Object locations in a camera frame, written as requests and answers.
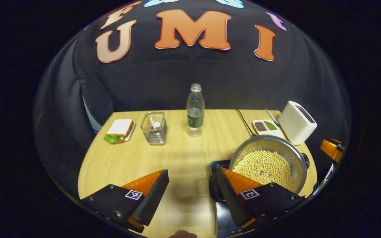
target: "wooden tabletop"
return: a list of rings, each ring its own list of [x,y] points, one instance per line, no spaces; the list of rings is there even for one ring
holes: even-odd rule
[[[252,121],[271,119],[265,110],[240,110],[255,133]],[[208,178],[213,161],[229,160],[250,134],[236,110],[205,110],[202,134],[187,134],[186,110],[164,110],[168,125],[165,145],[150,145],[141,122],[147,111],[116,112],[111,115],[86,153],[80,168],[80,199],[108,184],[122,186],[160,169],[168,169],[170,183],[149,226],[142,235],[167,238],[179,229],[199,238],[216,237],[215,202],[210,198]],[[275,118],[279,111],[271,110]],[[133,119],[130,140],[109,144],[103,137],[115,119]],[[316,165],[307,146],[296,146],[310,160],[300,196],[308,196],[317,181]]]

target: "metal pot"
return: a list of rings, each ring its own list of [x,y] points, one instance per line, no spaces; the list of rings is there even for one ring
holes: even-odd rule
[[[280,137],[261,135],[251,137],[237,148],[231,158],[229,169],[233,168],[242,160],[245,155],[256,150],[277,151],[290,165],[293,186],[290,191],[298,194],[305,184],[307,178],[308,158],[302,154],[293,144]]]

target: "toaster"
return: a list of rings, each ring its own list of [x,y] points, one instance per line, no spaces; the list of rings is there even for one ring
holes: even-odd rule
[[[310,114],[298,103],[288,101],[283,112],[278,117],[278,123],[289,141],[301,145],[316,129],[317,123]]]

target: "water bottle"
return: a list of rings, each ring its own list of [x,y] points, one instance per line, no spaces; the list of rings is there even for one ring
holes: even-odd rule
[[[201,90],[202,88],[199,83],[192,83],[188,101],[186,102],[188,134],[191,137],[197,137],[201,134],[201,126],[204,120],[205,101]]]

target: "orange letter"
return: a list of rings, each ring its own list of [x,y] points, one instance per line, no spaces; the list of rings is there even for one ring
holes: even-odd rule
[[[162,19],[161,37],[155,43],[157,49],[176,48],[180,41],[174,37],[174,30],[182,37],[188,46],[195,44],[199,35],[205,30],[204,38],[199,44],[205,48],[228,50],[226,27],[231,17],[223,12],[205,12],[197,21],[193,21],[182,10],[167,10],[157,14]]]
[[[121,16],[121,14],[126,14],[126,13],[130,12],[130,10],[133,8],[133,6],[134,5],[138,5],[139,3],[142,3],[142,2],[139,1],[139,2],[136,2],[136,3],[132,3],[129,6],[124,7],[122,9],[114,12],[113,14],[109,15],[106,23],[103,26],[101,26],[100,29],[102,30],[105,27],[109,26],[110,24],[120,20],[121,18],[123,18],[123,16]]]
[[[130,32],[132,31],[132,26],[135,23],[136,20],[128,21],[117,27],[117,30],[120,32],[120,42],[118,44],[118,48],[115,51],[110,51],[108,49],[108,37],[112,34],[112,30],[98,36],[95,42],[97,43],[97,56],[101,62],[114,62],[121,59],[127,53],[127,51],[129,51]]]
[[[260,43],[258,49],[254,51],[255,55],[261,59],[267,61],[273,61],[273,37],[274,32],[259,25],[255,25],[255,28],[260,32]]]

